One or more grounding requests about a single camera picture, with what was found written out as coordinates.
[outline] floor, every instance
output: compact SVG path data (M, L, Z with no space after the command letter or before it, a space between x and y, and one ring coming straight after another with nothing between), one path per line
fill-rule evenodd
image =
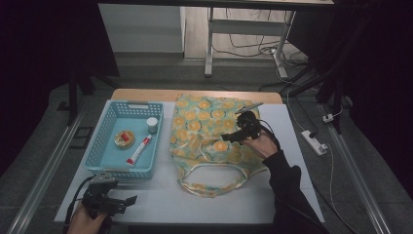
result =
M254 43L255 39L255 37L248 39L249 41L245 43ZM218 47L219 43L222 42L220 49L230 50L232 46L230 44L224 46L223 41L224 39L214 39L214 46ZM237 53L256 52L256 49L252 50L254 51L237 51ZM125 88L254 92L261 90L262 92L278 93L287 84L277 77L274 62L265 56L257 60L217 58L214 62L213 77L206 79L202 61L203 53L205 54L204 49L199 49L197 53L191 52L191 55L186 55L188 59L185 60L117 58L121 77L117 78L116 82ZM302 68L302 66L289 67L287 72L290 76L294 76ZM307 74L303 79L309 79L310 76L311 74ZM93 82L96 90L92 96L79 94L79 100L84 103L81 112L83 118L78 126L80 130L87 130L95 126L104 103L113 93L113 88L101 81L93 78ZM272 86L263 88L263 85L267 84L272 84ZM318 190L319 205L325 218L324 225L330 233L352 233L340 220L340 217L335 213L336 211L356 233L380 233L372 224L369 209L356 190L343 155L340 154L328 125L325 125L321 120L319 104L315 101L317 88L315 87L315 90L310 90L298 98L285 97L283 103L290 107L291 120L304 160L314 186ZM64 110L58 110L63 101L68 101L67 86L59 87L51 92L49 108L41 123L21 151L18 159L0 178L0 197L2 198L0 201L0 233L6 233L19 214L21 205L25 202L37 176L41 174L51 155L55 154L56 148L61 143L60 139L67 131L68 113ZM413 223L409 218L413 216L411 198L398 183L377 150L353 123L349 116L351 105L344 101L343 106L340 122L343 130L342 137L349 146L352 157L362 172L369 191L384 215L391 233L413 233ZM323 105L327 112L330 111L330 107L329 103ZM318 130L317 139L327 143L330 149L325 156L317 156L300 136L303 129ZM39 204L34 208L35 212L29 218L31 221L27 226L26 233L61 233L62 224L55 223L54 218L71 178L84 155L85 145L87 145L86 138L74 137L69 140L67 148L61 152L63 157L56 167L56 172L52 174L53 179L47 189L43 191L44 196L40 198ZM129 229L127 226L114 225L111 233L132 233L136 229L140 230L140 233L165 233L164 228L135 227L135 229ZM200 229L193 230L193 233L200 233ZM225 231L209 229L208 233L225 233Z

